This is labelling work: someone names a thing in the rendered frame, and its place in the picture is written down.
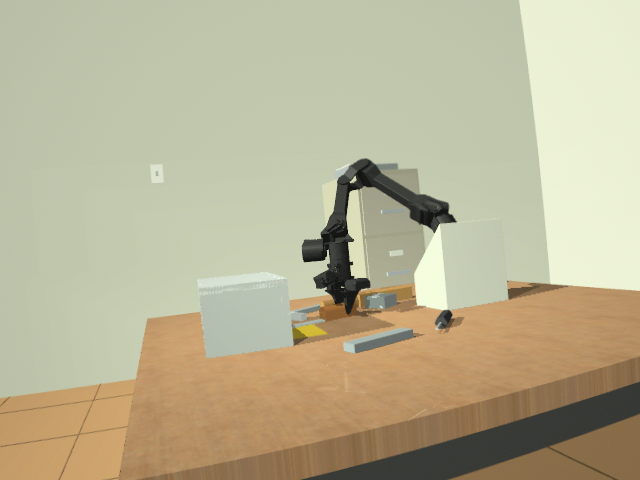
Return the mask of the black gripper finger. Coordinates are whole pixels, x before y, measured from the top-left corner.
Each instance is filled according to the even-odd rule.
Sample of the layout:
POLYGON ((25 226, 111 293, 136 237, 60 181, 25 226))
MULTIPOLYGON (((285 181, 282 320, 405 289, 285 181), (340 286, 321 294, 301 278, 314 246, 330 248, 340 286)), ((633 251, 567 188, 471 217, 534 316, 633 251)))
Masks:
POLYGON ((345 304, 345 310, 346 310, 346 314, 350 314, 351 310, 353 308, 355 299, 359 293, 359 291, 361 290, 356 290, 356 291, 339 291, 341 293, 341 295, 344 298, 344 304, 345 304))
POLYGON ((343 290, 344 290, 344 288, 335 289, 335 290, 325 290, 325 292, 329 293, 332 296, 335 304, 339 304, 339 303, 344 303, 344 298, 341 295, 341 293, 339 292, 339 291, 343 291, 343 290))

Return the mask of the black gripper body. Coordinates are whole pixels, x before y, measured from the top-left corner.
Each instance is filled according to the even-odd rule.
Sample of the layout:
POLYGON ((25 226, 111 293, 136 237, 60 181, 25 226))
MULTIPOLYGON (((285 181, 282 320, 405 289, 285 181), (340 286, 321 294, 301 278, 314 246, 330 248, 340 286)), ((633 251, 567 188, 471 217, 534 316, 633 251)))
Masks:
POLYGON ((341 260, 330 260, 330 264, 327 264, 327 267, 328 265, 331 265, 331 268, 334 268, 333 265, 336 265, 339 268, 342 282, 337 282, 336 280, 335 282, 328 285, 328 287, 326 287, 327 290, 341 289, 341 287, 345 287, 344 291, 356 291, 371 288, 370 280, 368 278, 355 279, 354 276, 351 276, 350 266, 353 265, 353 262, 350 262, 350 258, 341 260))

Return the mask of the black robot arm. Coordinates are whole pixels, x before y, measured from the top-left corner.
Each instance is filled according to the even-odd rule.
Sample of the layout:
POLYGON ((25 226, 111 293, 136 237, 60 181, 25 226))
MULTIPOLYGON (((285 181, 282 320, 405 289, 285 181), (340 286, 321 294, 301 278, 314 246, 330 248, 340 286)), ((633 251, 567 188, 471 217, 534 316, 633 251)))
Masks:
MULTIPOLYGON (((368 158, 353 163, 337 180, 334 211, 321 239, 304 240, 302 257, 304 262, 323 261, 329 250, 330 260, 349 258, 348 242, 354 239, 348 234, 347 209, 349 193, 362 187, 375 187, 410 209, 410 218, 429 227, 435 234, 439 224, 455 223, 453 214, 449 214, 449 202, 435 199, 426 194, 415 194, 403 185, 384 175, 378 166, 368 158), (350 183, 355 177, 356 181, 350 183)), ((342 282, 341 273, 336 265, 328 265, 328 270, 313 279, 317 288, 326 288, 331 283, 342 282)))

